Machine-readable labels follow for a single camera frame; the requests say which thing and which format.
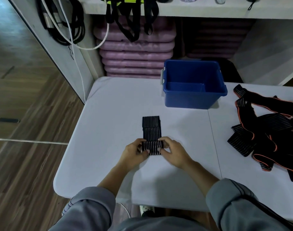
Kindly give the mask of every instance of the blue plastic bin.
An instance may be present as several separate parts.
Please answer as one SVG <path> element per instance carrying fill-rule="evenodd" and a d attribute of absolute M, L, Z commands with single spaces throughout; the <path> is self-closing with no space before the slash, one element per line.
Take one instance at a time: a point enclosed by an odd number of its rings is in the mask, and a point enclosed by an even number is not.
<path fill-rule="evenodd" d="M 166 60 L 163 79 L 167 107 L 209 109 L 228 93 L 217 62 Z"/>

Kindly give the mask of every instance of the hand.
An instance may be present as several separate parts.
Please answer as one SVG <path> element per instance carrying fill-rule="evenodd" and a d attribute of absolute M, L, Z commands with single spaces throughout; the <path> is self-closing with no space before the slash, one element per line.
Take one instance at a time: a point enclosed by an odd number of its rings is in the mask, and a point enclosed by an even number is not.
<path fill-rule="evenodd" d="M 183 146 L 169 137 L 161 137 L 159 141 L 164 141 L 164 148 L 169 148 L 170 152 L 167 152 L 163 148 L 158 148 L 160 154 L 175 167 L 184 169 L 193 160 L 187 154 Z"/>
<path fill-rule="evenodd" d="M 145 139 L 136 139 L 133 143 L 130 143 L 125 147 L 121 158 L 117 165 L 125 167 L 125 169 L 129 172 L 137 165 L 145 161 L 150 153 L 150 150 L 145 150 L 140 152 L 141 142 L 146 141 Z"/>

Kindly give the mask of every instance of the gray sweatshirt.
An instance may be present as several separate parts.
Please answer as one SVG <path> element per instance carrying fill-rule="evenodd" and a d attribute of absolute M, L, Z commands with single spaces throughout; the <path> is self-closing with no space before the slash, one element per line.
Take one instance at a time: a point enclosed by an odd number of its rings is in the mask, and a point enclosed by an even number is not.
<path fill-rule="evenodd" d="M 246 186 L 230 179 L 215 183 L 206 203 L 220 230 L 287 231 L 293 224 L 264 206 Z M 76 194 L 63 210 L 63 216 L 49 231 L 107 231 L 112 223 L 114 195 L 102 187 L 87 187 Z M 178 217 L 135 217 L 115 231 L 206 231 L 198 222 Z"/>

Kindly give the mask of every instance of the person's right hand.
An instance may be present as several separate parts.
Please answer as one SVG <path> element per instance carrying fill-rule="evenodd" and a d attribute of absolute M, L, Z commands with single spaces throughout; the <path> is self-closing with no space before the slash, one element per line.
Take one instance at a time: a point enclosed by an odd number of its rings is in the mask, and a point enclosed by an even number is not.
<path fill-rule="evenodd" d="M 158 148 L 160 154 L 172 165 L 175 167 L 184 169 L 192 159 L 187 154 L 183 146 L 169 137 L 161 137 L 159 141 L 164 141 L 164 148 L 169 148 L 170 152 L 167 152 L 165 149 Z"/>

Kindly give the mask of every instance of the gray sleeve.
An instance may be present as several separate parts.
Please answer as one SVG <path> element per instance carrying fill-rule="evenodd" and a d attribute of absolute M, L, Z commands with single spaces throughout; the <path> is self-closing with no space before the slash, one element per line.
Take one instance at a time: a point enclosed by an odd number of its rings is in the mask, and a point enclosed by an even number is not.
<path fill-rule="evenodd" d="M 107 231 L 111 226 L 115 197 L 102 187 L 87 187 L 65 206 L 62 217 L 49 231 Z"/>
<path fill-rule="evenodd" d="M 246 186 L 227 178 L 211 187 L 206 203 L 223 231 L 293 230 L 292 223 L 260 203 Z"/>

